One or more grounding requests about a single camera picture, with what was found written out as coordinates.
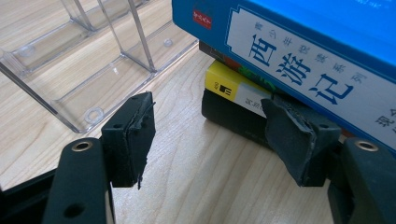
stack of books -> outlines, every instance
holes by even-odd
[[[173,0],[172,4],[175,24],[219,54],[208,73],[218,71],[219,63],[227,64],[267,93],[279,87],[354,135],[387,146],[396,156],[396,23],[390,22],[396,21],[396,3]],[[234,91],[212,86],[210,93],[216,92],[217,98]],[[260,107],[245,99],[245,105],[250,103]]]
[[[202,114],[221,126],[266,145],[261,99],[271,93],[215,60],[206,70]]]

black book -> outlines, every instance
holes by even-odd
[[[265,118],[207,89],[204,90],[202,99],[202,115],[234,133],[268,147]]]

blue book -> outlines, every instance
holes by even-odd
[[[395,0],[173,0],[176,25],[396,155]]]

book spine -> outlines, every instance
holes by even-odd
[[[277,88],[272,82],[264,79],[263,77],[253,73],[249,69],[247,69],[244,65],[236,62],[232,58],[228,57],[227,55],[224,55],[220,51],[212,48],[202,40],[199,41],[199,50],[210,57],[216,59],[217,61],[224,63],[227,65],[229,68],[233,69],[235,72],[241,74],[244,77],[247,77],[249,80],[252,82],[256,83],[257,85],[265,88],[266,90],[270,92],[276,92],[276,93],[285,93],[283,92],[280,88]]]
[[[371,54],[374,47],[359,49],[351,46],[354,42],[337,41],[335,34],[329,35],[332,29],[295,22],[284,13],[290,8],[277,1],[222,1],[221,6],[212,0],[198,2],[173,1],[175,24],[357,136],[392,148],[396,155],[396,64],[390,63],[381,40],[370,43],[385,50],[387,61]],[[369,41],[370,36],[361,39]]]
[[[234,133],[268,147],[265,118],[207,89],[204,90],[202,99],[202,115]]]
[[[214,61],[207,68],[205,88],[265,118],[261,100],[271,98],[270,92],[223,63]]]

yellow book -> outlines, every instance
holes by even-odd
[[[271,93],[223,63],[214,61],[207,68],[205,88],[266,118],[261,99]]]

